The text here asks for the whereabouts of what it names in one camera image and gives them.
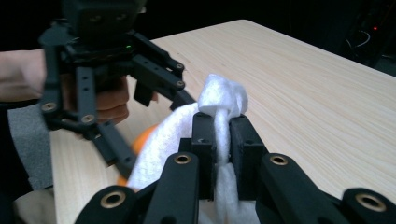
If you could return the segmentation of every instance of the wooden table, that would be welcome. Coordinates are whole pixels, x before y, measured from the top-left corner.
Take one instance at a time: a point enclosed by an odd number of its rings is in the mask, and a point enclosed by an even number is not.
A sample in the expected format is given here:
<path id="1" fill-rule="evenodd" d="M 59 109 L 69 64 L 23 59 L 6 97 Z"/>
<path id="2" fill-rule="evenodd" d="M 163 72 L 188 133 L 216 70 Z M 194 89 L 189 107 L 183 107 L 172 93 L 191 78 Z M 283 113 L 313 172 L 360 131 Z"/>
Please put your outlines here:
<path id="1" fill-rule="evenodd" d="M 184 63 L 195 99 L 208 74 L 241 83 L 246 115 L 271 152 L 295 159 L 318 187 L 341 198 L 364 187 L 396 202 L 396 78 L 251 21 L 232 21 L 153 41 Z M 130 79 L 131 94 L 134 81 Z M 131 143 L 169 113 L 130 102 L 118 125 Z M 116 183 L 90 142 L 51 133 L 58 223 L 73 223 L 98 190 Z"/>

